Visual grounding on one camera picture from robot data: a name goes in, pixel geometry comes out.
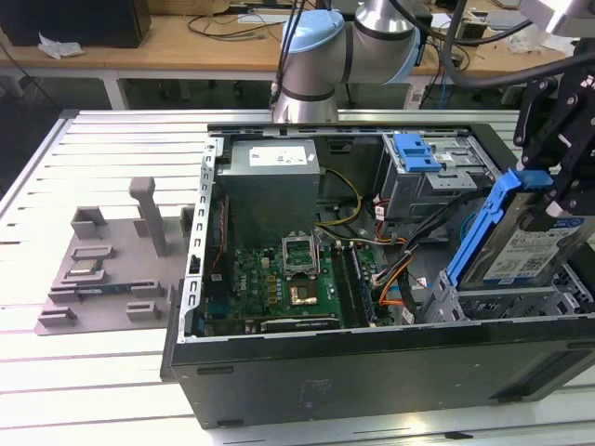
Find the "gray power supply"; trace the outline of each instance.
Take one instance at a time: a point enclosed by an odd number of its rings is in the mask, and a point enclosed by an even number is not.
[[[320,181],[313,140],[237,141],[218,178],[230,197],[237,247],[312,232]]]

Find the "floor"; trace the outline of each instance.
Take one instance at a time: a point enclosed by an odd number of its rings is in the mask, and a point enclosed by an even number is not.
[[[37,79],[44,90],[63,110],[108,110],[110,104],[103,84],[94,79]],[[60,115],[37,88],[21,80],[25,96],[0,98],[0,196],[10,187],[39,143]],[[180,98],[179,84],[175,81],[131,80],[126,93],[133,109],[266,109],[270,85],[266,82],[242,82],[238,89],[233,82],[191,81],[190,100]],[[403,106],[403,85],[359,85],[351,90],[355,108],[399,109]],[[437,109],[442,90],[435,86],[424,104],[424,109]],[[339,108],[348,108],[350,102],[345,88],[337,90]],[[448,87],[444,92],[445,108],[451,110],[501,110],[497,91],[473,92]]]

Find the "aluminum extrusion table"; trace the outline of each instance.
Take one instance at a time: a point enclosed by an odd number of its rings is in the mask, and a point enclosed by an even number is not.
[[[511,146],[517,113],[351,111],[341,119],[489,123]],[[269,120],[265,111],[82,111],[57,121],[0,203],[0,444],[453,444],[448,432],[473,436],[466,446],[592,444],[594,369],[537,403],[203,431],[181,388],[159,379],[165,329],[33,333],[76,206],[138,216],[129,180],[153,176],[162,214],[176,216],[195,197],[206,125]]]

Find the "table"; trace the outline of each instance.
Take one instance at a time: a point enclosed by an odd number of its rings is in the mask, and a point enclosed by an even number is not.
[[[471,0],[478,9],[496,9],[486,0]],[[272,81],[279,58],[279,42],[266,31],[262,39],[248,42],[220,42],[190,33],[188,18],[181,16],[153,16],[152,27],[139,48],[86,47],[83,56],[54,60],[36,47],[12,47],[8,50],[31,76],[98,78],[107,92],[114,110],[128,109],[124,79],[179,79],[179,80],[246,80]],[[199,29],[204,26],[200,21]],[[212,24],[211,33],[230,33],[254,27],[254,24]],[[281,37],[281,26],[271,27],[271,32]],[[491,76],[563,58],[563,54],[544,48],[538,54],[513,55],[505,42],[472,49],[469,75]],[[405,108],[418,109],[423,92],[436,73],[438,58],[432,48],[427,48],[419,67],[409,79]],[[22,94],[15,76],[21,72],[6,55],[0,52],[0,81],[12,87],[13,93]]]
[[[33,333],[76,206],[138,217],[129,179],[154,176],[162,215],[177,216],[194,201],[207,123],[270,119],[266,111],[82,111],[57,121],[0,203],[0,444],[441,445],[456,431],[475,437],[469,446],[595,438],[595,369],[537,403],[204,432],[181,388],[160,382],[164,329]],[[512,147],[517,113],[342,111],[340,119],[489,123]]]

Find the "motherboard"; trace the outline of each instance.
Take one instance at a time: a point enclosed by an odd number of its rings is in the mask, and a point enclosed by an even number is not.
[[[370,282],[377,272],[373,249],[318,244],[312,256],[311,248],[308,243],[292,243],[236,249],[230,262],[231,290],[208,297],[207,332],[248,335],[340,329],[372,321]]]

